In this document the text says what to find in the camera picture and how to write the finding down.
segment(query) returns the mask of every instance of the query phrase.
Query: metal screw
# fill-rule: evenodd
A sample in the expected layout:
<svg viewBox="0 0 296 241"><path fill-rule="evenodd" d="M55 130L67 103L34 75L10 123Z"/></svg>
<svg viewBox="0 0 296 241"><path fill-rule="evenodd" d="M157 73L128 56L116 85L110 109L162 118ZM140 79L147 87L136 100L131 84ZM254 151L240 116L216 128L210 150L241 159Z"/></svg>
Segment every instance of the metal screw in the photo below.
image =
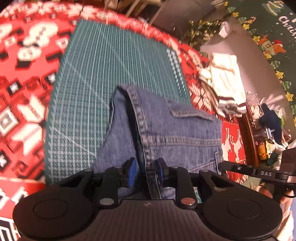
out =
<svg viewBox="0 0 296 241"><path fill-rule="evenodd" d="M112 205L113 203L114 203L114 200L108 197L102 198L100 200L100 204L104 206L109 206L109 205Z"/></svg>
<svg viewBox="0 0 296 241"><path fill-rule="evenodd" d="M181 203L187 206L191 206L195 203L195 200L191 197L185 197L181 199Z"/></svg>

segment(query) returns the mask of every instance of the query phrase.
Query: blue denim garment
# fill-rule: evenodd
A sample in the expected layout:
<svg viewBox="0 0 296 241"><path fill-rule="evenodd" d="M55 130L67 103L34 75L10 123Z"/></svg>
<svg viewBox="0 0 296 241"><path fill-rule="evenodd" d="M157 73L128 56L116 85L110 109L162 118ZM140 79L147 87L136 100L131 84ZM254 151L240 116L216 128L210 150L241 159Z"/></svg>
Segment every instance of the blue denim garment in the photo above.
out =
<svg viewBox="0 0 296 241"><path fill-rule="evenodd" d="M135 157L152 199L175 195L173 188L158 188L153 170L159 157L168 166L184 167L189 172L218 172L222 122L215 116L129 85L115 90L112 107L106 140L93 166L95 172L123 165ZM121 194L131 195L126 191Z"/></svg>

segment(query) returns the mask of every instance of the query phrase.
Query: ribbed black surface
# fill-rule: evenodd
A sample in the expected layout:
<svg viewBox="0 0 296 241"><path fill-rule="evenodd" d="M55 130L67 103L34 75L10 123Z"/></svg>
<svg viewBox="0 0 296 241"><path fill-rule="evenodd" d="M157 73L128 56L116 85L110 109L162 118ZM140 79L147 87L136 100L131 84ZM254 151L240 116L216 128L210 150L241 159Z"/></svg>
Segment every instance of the ribbed black surface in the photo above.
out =
<svg viewBox="0 0 296 241"><path fill-rule="evenodd" d="M101 211L95 221L65 241L226 241L208 229L195 211L178 208L172 200L124 200ZM26 237L20 241L31 241Z"/></svg>

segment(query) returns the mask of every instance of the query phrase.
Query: yellow star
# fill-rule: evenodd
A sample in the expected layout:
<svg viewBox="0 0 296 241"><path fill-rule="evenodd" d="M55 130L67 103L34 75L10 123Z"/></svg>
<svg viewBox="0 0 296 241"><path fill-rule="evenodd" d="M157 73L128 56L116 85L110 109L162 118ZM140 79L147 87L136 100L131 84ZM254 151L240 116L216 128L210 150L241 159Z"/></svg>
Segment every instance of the yellow star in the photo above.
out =
<svg viewBox="0 0 296 241"><path fill-rule="evenodd" d="M238 12L233 12L232 15L237 18L239 16L239 13Z"/></svg>
<svg viewBox="0 0 296 241"><path fill-rule="evenodd" d="M255 43L259 42L260 41L260 36L254 36L253 40L255 41Z"/></svg>
<svg viewBox="0 0 296 241"><path fill-rule="evenodd" d="M286 97L288 99L288 101L293 101L293 94L290 94L289 92L287 92Z"/></svg>
<svg viewBox="0 0 296 241"><path fill-rule="evenodd" d="M269 53L265 54L266 59L270 59L271 55Z"/></svg>
<svg viewBox="0 0 296 241"><path fill-rule="evenodd" d="M243 26L242 26L245 30L247 30L247 29L249 29L250 28L250 25L249 24L243 24Z"/></svg>
<svg viewBox="0 0 296 241"><path fill-rule="evenodd" d="M280 72L280 71L277 71L276 76L277 76L278 79L282 79L284 77L284 73Z"/></svg>

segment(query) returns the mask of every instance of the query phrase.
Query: tablecloth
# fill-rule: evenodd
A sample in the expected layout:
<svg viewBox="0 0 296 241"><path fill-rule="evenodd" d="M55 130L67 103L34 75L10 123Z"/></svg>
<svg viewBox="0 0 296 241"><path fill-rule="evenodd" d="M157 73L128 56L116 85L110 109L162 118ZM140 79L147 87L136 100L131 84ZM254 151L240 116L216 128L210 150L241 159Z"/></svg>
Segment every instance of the tablecloth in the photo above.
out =
<svg viewBox="0 0 296 241"><path fill-rule="evenodd" d="M43 181L50 94L59 60L80 18L114 24L172 48L178 54L193 106L214 114L197 78L198 70L208 59L157 28L93 6L56 2L9 5L0 13L0 176L32 179L34 185ZM243 163L245 154L239 126L236 121L222 121L223 159ZM246 179L233 173L230 178L239 183ZM7 182L0 183L2 197L8 190ZM23 186L22 182L18 183L19 187ZM3 207L3 198L0 200L1 217L13 195L6 197ZM12 223L11 216L5 218L5 222L9 219ZM15 239L12 229L1 226L3 232L10 232Z"/></svg>

